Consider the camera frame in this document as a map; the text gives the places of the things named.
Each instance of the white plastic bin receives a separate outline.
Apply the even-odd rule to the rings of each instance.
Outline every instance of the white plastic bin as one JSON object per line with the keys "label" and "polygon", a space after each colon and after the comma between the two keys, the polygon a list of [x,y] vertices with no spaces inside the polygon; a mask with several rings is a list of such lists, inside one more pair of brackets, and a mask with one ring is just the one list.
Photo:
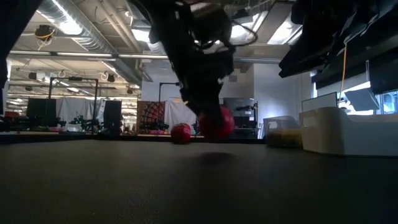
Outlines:
{"label": "white plastic bin", "polygon": [[398,114],[347,115],[336,107],[300,113],[303,148],[358,156],[398,156]]}

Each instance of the black table surface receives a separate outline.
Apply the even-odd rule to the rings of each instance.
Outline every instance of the black table surface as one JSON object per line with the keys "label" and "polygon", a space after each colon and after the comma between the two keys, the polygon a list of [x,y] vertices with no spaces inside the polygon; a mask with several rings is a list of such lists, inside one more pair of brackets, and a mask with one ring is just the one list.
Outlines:
{"label": "black table surface", "polygon": [[0,146],[1,223],[398,223],[398,159],[256,144]]}

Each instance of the white curtain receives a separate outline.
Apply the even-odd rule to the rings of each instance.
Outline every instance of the white curtain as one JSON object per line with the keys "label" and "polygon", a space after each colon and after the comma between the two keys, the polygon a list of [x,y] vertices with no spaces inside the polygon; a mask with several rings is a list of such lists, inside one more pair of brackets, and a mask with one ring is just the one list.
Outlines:
{"label": "white curtain", "polygon": [[[97,101],[97,111],[100,107],[100,101]],[[94,101],[76,98],[57,99],[57,117],[61,121],[66,121],[66,127],[72,126],[69,122],[73,121],[77,115],[83,115],[83,119],[92,119],[94,110]]]}
{"label": "white curtain", "polygon": [[176,124],[185,123],[191,126],[191,134],[195,134],[192,124],[195,124],[196,118],[197,116],[184,103],[171,100],[165,102],[164,121],[170,126],[169,132]]}

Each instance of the red sphere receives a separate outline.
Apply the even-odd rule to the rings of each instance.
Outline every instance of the red sphere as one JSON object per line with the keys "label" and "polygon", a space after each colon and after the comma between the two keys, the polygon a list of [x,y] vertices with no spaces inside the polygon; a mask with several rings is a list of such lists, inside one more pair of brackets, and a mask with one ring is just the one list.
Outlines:
{"label": "red sphere", "polygon": [[206,116],[199,117],[200,132],[206,138],[223,139],[227,138],[235,128],[233,115],[227,108],[221,108],[221,115],[223,117],[222,127],[216,128],[214,122]]}
{"label": "red sphere", "polygon": [[191,127],[187,124],[178,124],[172,128],[171,135],[175,144],[186,144],[191,138]]}

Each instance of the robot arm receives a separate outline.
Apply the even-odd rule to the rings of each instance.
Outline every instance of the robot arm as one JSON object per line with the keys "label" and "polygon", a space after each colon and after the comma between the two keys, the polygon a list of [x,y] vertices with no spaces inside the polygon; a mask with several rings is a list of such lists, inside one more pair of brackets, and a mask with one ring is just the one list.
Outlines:
{"label": "robot arm", "polygon": [[[223,8],[209,4],[192,12],[189,3],[176,0],[131,0],[151,23],[150,40],[160,41],[180,82],[182,100],[197,115],[221,121],[220,82],[233,70],[235,46],[229,42],[231,21]],[[215,41],[225,50],[206,54]]]}

